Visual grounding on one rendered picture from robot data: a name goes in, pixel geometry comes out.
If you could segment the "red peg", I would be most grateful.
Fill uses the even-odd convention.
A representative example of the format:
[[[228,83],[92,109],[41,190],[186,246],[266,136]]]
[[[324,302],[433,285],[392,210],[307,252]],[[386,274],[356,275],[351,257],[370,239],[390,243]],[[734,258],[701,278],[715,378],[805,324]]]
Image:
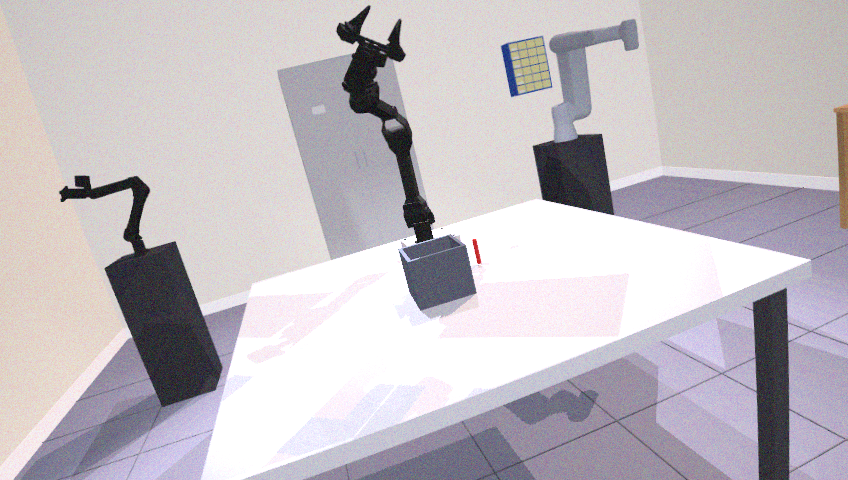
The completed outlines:
[[[481,262],[481,257],[480,257],[479,248],[478,248],[478,244],[477,244],[477,239],[472,239],[472,242],[473,242],[473,246],[474,246],[477,264],[481,264],[482,262]]]

